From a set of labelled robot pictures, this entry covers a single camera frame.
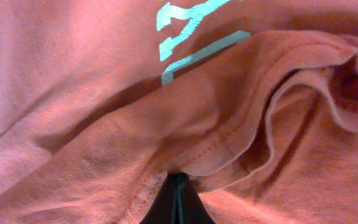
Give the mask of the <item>orange soccer t-shirt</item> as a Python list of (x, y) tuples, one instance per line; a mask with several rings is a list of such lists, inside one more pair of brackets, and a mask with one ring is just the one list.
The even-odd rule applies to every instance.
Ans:
[(0, 1), (0, 223), (358, 223), (358, 1)]

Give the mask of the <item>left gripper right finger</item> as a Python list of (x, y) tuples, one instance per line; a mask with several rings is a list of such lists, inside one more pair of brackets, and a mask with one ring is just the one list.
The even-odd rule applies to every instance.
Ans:
[(184, 173), (177, 175), (177, 223), (215, 224), (191, 184), (190, 178)]

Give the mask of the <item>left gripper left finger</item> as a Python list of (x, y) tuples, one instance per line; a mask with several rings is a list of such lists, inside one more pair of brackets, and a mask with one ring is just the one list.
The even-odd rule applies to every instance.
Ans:
[(177, 175), (170, 174), (164, 180), (159, 193), (140, 224), (176, 224)]

